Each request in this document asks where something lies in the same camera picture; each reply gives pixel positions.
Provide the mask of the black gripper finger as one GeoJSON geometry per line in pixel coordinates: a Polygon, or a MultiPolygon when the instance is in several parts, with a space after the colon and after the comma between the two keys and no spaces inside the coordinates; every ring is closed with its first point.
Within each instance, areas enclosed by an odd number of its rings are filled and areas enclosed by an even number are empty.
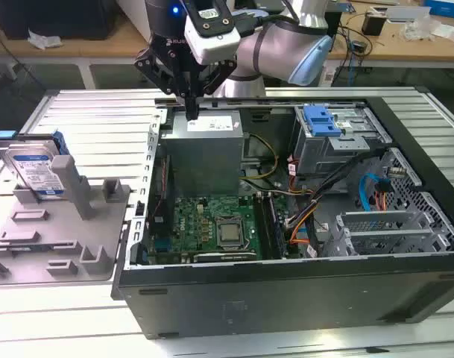
{"type": "Polygon", "coordinates": [[[165,94],[175,95],[183,104],[186,119],[193,120],[193,97],[186,75],[180,68],[180,57],[168,50],[164,61],[152,48],[146,48],[137,56],[135,67],[165,94]]]}
{"type": "Polygon", "coordinates": [[[221,60],[210,65],[196,65],[192,70],[192,119],[199,114],[199,100],[212,95],[237,67],[236,60],[221,60]]]}

